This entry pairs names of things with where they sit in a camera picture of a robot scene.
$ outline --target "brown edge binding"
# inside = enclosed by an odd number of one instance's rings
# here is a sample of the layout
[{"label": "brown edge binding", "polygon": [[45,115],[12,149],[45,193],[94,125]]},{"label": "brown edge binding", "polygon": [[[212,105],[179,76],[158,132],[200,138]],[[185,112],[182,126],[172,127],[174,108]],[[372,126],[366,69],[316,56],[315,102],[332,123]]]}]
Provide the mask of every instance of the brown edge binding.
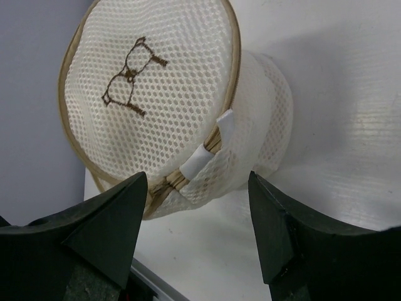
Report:
[{"label": "brown edge binding", "polygon": [[[67,48],[66,55],[61,65],[60,75],[58,79],[58,104],[59,104],[61,122],[63,124],[65,134],[73,150],[77,153],[78,157],[83,161],[84,165],[91,172],[92,178],[97,188],[100,190],[100,192],[104,192],[105,188],[103,187],[99,179],[103,179],[104,181],[109,182],[111,185],[118,184],[120,180],[115,179],[105,171],[101,170],[98,166],[96,166],[96,164],[94,164],[89,159],[89,157],[80,147],[79,142],[75,139],[70,128],[70,122],[68,120],[68,110],[64,98],[65,81],[67,78],[68,70],[70,69],[70,65],[73,61],[73,57],[78,49],[83,28],[93,8],[99,2],[100,0],[95,0],[89,7],[80,25],[78,26],[70,45]],[[232,61],[231,61],[230,79],[227,85],[226,96],[224,98],[220,115],[222,115],[232,106],[237,89],[239,68],[241,66],[241,35],[240,35],[238,20],[229,0],[221,0],[221,3],[226,10],[232,29]],[[215,124],[212,132],[205,140],[204,145],[205,148],[213,154],[216,154],[221,149],[221,136],[217,124]],[[158,183],[149,184],[148,198],[146,202],[147,206],[145,208],[145,213],[143,215],[143,218],[149,219],[149,217],[153,215],[153,213],[163,203],[163,201],[171,193],[172,190],[176,189],[180,191],[188,183],[189,180],[187,180],[179,170],[176,170],[167,177],[161,179]]]}]

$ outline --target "white table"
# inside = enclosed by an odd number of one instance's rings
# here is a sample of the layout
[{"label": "white table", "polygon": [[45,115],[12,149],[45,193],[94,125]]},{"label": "white table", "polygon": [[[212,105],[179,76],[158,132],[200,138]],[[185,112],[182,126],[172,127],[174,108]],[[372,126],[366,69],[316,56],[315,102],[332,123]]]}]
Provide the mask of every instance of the white table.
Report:
[{"label": "white table", "polygon": [[[243,48],[272,56],[293,91],[289,150],[269,180],[351,224],[401,224],[401,1],[232,5]],[[143,222],[135,258],[191,301],[269,299],[246,191]]]}]

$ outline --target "brown embroidered logo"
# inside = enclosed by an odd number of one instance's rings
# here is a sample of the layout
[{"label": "brown embroidered logo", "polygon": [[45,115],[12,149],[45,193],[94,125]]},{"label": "brown embroidered logo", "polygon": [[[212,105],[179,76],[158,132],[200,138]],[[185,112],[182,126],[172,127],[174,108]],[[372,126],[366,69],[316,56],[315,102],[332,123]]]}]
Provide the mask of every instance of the brown embroidered logo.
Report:
[{"label": "brown embroidered logo", "polygon": [[135,42],[135,45],[125,57],[123,69],[108,82],[106,92],[102,96],[106,106],[109,103],[116,103],[134,110],[141,116],[145,116],[146,112],[132,103],[135,77],[143,72],[151,62],[158,63],[163,67],[168,64],[168,61],[155,55],[153,50],[145,43],[145,40],[146,37],[142,37]]}]

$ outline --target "table surface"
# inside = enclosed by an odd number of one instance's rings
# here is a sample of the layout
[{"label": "table surface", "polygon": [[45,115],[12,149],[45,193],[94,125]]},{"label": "table surface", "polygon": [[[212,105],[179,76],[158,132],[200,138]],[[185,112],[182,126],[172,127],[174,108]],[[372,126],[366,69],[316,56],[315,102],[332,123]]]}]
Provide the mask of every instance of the table surface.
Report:
[{"label": "table surface", "polygon": [[[269,181],[334,218],[401,224],[401,1],[233,0],[244,49],[288,79],[294,126]],[[87,175],[86,198],[98,191]],[[191,301],[269,300],[247,191],[145,221],[135,258]]]}]

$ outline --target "mesh basket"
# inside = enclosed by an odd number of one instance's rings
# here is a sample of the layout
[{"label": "mesh basket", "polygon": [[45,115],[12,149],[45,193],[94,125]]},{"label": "mesh basket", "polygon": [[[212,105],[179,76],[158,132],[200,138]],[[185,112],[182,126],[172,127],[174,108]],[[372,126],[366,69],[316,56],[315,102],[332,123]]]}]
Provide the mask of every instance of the mesh basket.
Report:
[{"label": "mesh basket", "polygon": [[145,171],[144,218],[155,218],[238,188],[252,169],[278,168],[291,92],[240,42],[227,0],[92,4],[66,53],[59,103],[101,191]]}]

